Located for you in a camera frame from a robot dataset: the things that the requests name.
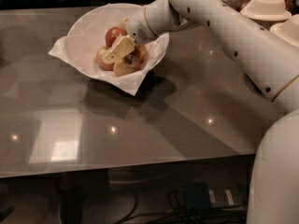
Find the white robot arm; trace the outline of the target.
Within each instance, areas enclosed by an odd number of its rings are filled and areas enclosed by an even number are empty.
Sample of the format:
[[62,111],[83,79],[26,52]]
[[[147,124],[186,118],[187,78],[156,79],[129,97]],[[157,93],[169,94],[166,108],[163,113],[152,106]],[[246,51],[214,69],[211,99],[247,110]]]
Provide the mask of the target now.
[[299,224],[299,50],[221,0],[156,0],[131,15],[114,63],[160,35],[203,25],[262,94],[285,112],[265,134],[252,170],[246,224]]

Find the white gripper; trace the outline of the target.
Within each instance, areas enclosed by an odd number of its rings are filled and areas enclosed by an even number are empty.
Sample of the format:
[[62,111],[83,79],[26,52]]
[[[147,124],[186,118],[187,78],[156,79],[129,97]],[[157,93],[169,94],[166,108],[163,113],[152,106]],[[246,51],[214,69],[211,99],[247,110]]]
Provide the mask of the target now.
[[132,16],[119,22],[120,28],[125,28],[128,35],[120,35],[102,56],[104,63],[110,64],[127,56],[135,50],[135,43],[146,45],[157,39],[146,20],[146,9],[142,8]]

